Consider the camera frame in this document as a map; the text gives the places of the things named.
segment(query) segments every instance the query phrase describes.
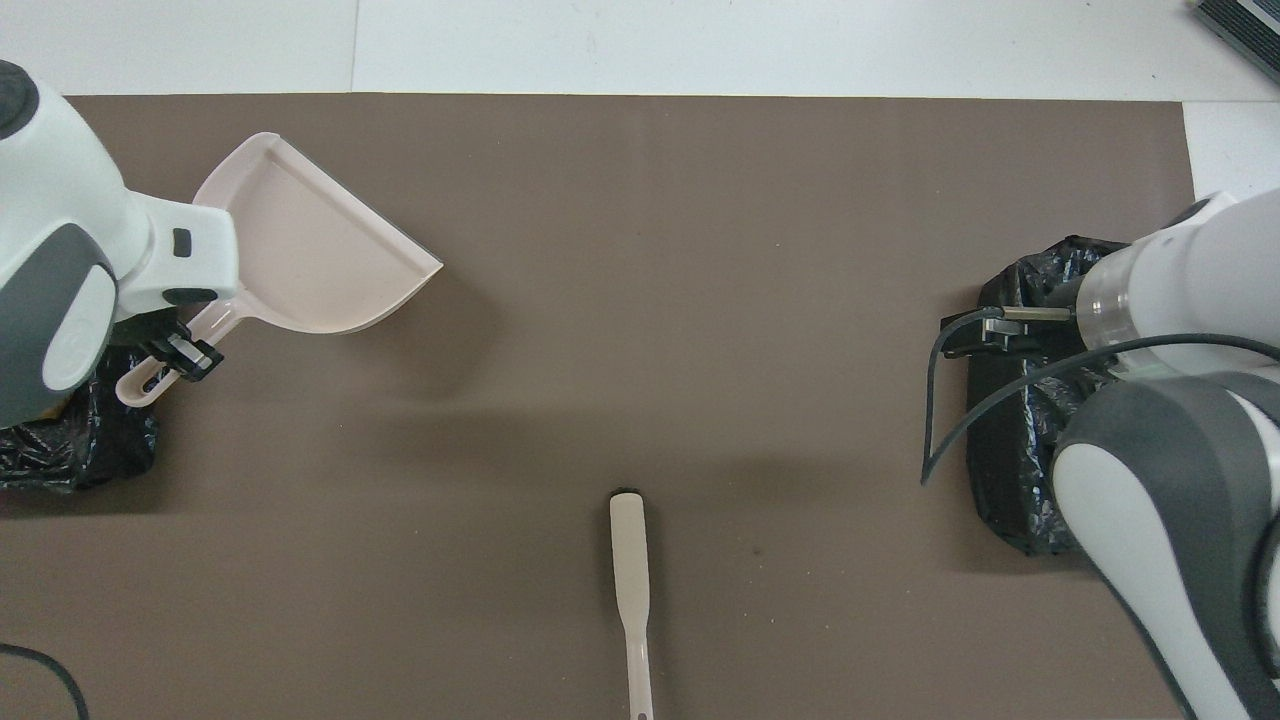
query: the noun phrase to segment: dustpan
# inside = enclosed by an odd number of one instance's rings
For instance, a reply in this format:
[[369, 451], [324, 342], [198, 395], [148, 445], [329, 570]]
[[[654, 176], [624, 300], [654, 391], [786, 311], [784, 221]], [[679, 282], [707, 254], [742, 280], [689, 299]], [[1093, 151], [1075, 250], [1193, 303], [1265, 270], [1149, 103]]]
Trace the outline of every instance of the dustpan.
[[[216, 343], [246, 318], [302, 333], [356, 332], [396, 311], [442, 266], [275, 133], [246, 140], [193, 202], [230, 213], [239, 286], [188, 323], [192, 340]], [[151, 357], [115, 392], [142, 407], [178, 377]]]

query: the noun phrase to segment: brown mat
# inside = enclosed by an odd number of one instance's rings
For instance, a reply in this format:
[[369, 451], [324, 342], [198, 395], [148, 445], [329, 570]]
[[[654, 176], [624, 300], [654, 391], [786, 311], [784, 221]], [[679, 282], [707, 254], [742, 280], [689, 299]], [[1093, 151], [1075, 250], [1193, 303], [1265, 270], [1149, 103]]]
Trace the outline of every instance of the brown mat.
[[[1176, 715], [1079, 561], [991, 536], [959, 456], [915, 474], [937, 318], [1187, 205], [1178, 105], [76, 104], [136, 190], [187, 200], [274, 129], [445, 263], [358, 334], [238, 329], [147, 477], [0, 498], [0, 638], [96, 717], [625, 717], [618, 486], [660, 719]], [[67, 707], [0, 676], [5, 716]]]

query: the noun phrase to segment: black garbage bag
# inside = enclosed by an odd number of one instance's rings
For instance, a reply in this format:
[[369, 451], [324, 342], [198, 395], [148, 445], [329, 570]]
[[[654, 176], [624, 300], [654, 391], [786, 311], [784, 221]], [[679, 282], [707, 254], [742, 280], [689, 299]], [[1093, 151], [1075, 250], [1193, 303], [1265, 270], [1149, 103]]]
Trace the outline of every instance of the black garbage bag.
[[[1125, 243], [1071, 236], [1005, 268], [982, 287], [978, 305], [1043, 307], [1060, 286], [1082, 277]], [[968, 406], [1029, 372], [1062, 357], [969, 357]], [[1087, 397], [1112, 378], [1082, 368], [1048, 378], [991, 409], [969, 428], [969, 480], [978, 515], [1001, 539], [1027, 555], [1075, 550], [1050, 491], [1057, 438]]]
[[129, 407], [115, 397], [115, 382], [146, 356], [108, 347], [56, 419], [0, 429], [0, 489], [69, 493], [147, 471], [159, 424], [150, 407]]

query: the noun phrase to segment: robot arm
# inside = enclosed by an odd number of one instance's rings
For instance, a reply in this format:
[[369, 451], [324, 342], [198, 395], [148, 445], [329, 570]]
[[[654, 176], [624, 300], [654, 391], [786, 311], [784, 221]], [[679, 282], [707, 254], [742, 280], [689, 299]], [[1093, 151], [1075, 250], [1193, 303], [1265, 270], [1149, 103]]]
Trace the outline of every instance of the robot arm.
[[219, 356], [175, 307], [229, 297], [237, 272], [224, 210], [127, 190], [79, 114], [0, 60], [0, 427], [70, 393], [113, 332], [202, 377]]
[[1048, 482], [1187, 717], [1280, 717], [1277, 263], [1280, 191], [1211, 196], [1055, 290], [1055, 307], [968, 313], [936, 345], [1070, 355], [975, 404], [942, 448], [1002, 397], [1125, 351], [1110, 368], [1125, 382], [1071, 414]]

